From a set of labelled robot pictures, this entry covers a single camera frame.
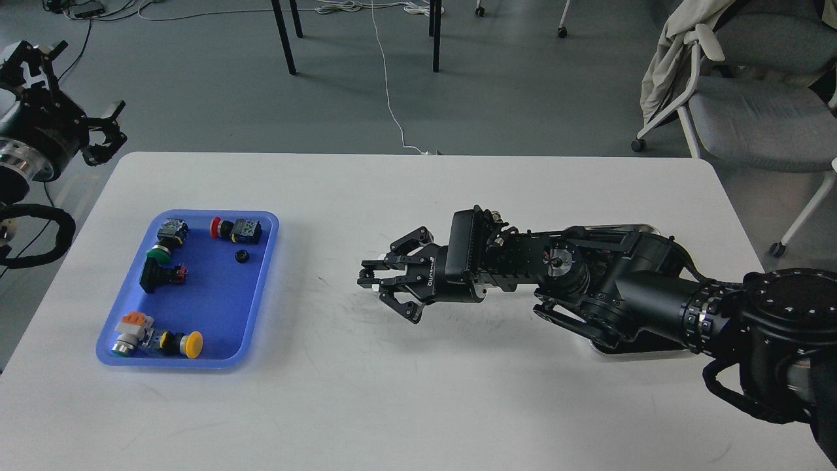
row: white table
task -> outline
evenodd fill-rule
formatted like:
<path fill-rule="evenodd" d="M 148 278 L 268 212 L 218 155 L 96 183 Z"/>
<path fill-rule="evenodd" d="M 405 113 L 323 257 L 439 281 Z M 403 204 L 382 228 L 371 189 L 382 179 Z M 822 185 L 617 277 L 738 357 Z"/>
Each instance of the white table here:
<path fill-rule="evenodd" d="M 412 325 L 356 285 L 361 259 L 419 225 L 445 244 L 473 204 L 521 229 L 647 223 L 706 275 L 761 269 L 695 159 L 134 153 L 0 375 L 0 468 L 829 467 L 807 426 L 707 392 L 708 358 L 604 358 L 532 314 L 532 287 Z M 173 208 L 280 218 L 250 352 L 221 371 L 102 365 L 131 258 Z"/>

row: plastic tray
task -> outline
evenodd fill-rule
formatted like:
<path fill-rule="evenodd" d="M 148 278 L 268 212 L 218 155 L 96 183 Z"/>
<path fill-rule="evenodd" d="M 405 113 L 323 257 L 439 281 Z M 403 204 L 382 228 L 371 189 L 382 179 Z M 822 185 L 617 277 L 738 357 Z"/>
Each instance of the plastic tray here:
<path fill-rule="evenodd" d="M 209 225 L 215 216 L 231 221 L 258 220 L 262 226 L 259 243 L 234 244 L 213 239 Z M 146 251 L 157 242 L 157 230 L 166 218 L 182 219 L 189 225 L 183 247 L 172 253 L 172 261 L 166 265 L 185 265 L 187 279 L 182 285 L 159 286 L 153 294 L 147 294 L 140 287 L 140 274 Z M 264 211 L 169 210 L 154 218 L 102 327 L 96 356 L 106 365 L 164 368 L 219 369 L 241 361 L 253 335 L 278 231 L 279 220 Z M 250 255 L 246 263 L 235 261 L 234 254 L 241 249 Z M 140 350 L 131 357 L 113 354 L 110 348 L 119 336 L 114 328 L 130 311 L 152 316 L 154 326 L 160 329 L 186 334 L 197 330 L 203 335 L 203 351 L 191 360 L 147 355 Z"/>

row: black robotic arm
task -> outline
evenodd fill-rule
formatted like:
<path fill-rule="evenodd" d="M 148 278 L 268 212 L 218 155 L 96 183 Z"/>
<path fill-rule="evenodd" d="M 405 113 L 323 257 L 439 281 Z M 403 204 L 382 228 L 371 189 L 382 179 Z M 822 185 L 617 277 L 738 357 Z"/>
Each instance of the black robotic arm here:
<path fill-rule="evenodd" d="M 72 243 L 75 223 L 69 214 L 41 204 L 18 204 L 29 192 L 30 181 L 56 180 L 78 152 L 88 165 L 106 163 L 126 141 L 116 121 L 124 101 L 111 105 L 103 117 L 91 118 L 59 88 L 53 61 L 66 48 L 64 41 L 53 48 L 20 41 L 3 51 L 0 89 L 10 91 L 15 102 L 0 117 L 0 266 L 27 268 L 50 263 Z M 44 79 L 27 86 L 27 75 L 29 79 L 43 75 Z M 91 143 L 91 132 L 100 132 L 102 143 Z M 53 250 L 7 258 L 13 221 L 22 216 L 59 224 Z"/>
<path fill-rule="evenodd" d="M 479 206 L 454 214 L 447 246 L 420 227 L 389 248 L 362 262 L 357 283 L 412 323 L 432 303 L 479 303 L 486 287 L 534 284 L 534 312 L 599 349 L 662 344 L 713 357 L 703 371 L 710 392 L 759 420 L 810 424 L 837 463 L 837 273 L 797 268 L 718 282 L 647 225 L 521 233 Z M 405 273 L 376 277 L 383 270 Z M 416 301 L 398 301 L 400 292 Z M 743 394 L 716 378 L 734 365 Z"/>

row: black table leg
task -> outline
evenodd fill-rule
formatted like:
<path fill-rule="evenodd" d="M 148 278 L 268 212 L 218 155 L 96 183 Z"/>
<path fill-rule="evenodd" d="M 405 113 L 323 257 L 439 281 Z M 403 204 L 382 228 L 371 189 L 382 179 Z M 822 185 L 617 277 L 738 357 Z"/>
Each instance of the black table leg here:
<path fill-rule="evenodd" d="M 276 16 L 276 27 L 279 28 L 279 38 L 282 40 L 282 49 L 285 51 L 285 62 L 288 63 L 288 72 L 291 75 L 296 75 L 294 55 L 290 52 L 290 42 L 288 41 L 288 30 L 285 28 L 285 19 L 282 17 L 282 6 L 279 5 L 279 0 L 270 1 L 273 3 L 273 14 Z"/>
<path fill-rule="evenodd" d="M 442 39 L 442 0 L 430 0 L 431 12 L 433 4 L 436 4 L 436 14 L 433 23 L 433 72 L 439 72 L 439 43 Z"/>
<path fill-rule="evenodd" d="M 436 0 L 430 0 L 430 37 L 433 38 L 433 26 L 434 20 L 436 19 Z"/>
<path fill-rule="evenodd" d="M 294 17 L 294 29 L 296 37 L 302 37 L 302 23 L 300 23 L 300 10 L 296 8 L 296 0 L 290 0 L 290 16 Z"/>

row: caster wheel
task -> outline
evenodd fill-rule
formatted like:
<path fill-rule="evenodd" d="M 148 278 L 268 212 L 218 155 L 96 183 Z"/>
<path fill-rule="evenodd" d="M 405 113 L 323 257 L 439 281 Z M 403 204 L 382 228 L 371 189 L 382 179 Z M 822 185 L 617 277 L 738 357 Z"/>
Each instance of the caster wheel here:
<path fill-rule="evenodd" d="M 645 149 L 645 140 L 644 139 L 634 139 L 630 143 L 630 150 L 634 152 L 642 152 Z"/>
<path fill-rule="evenodd" d="M 780 256 L 784 255 L 784 251 L 787 247 L 782 242 L 774 242 L 773 245 L 770 246 L 770 255 L 779 258 Z"/>

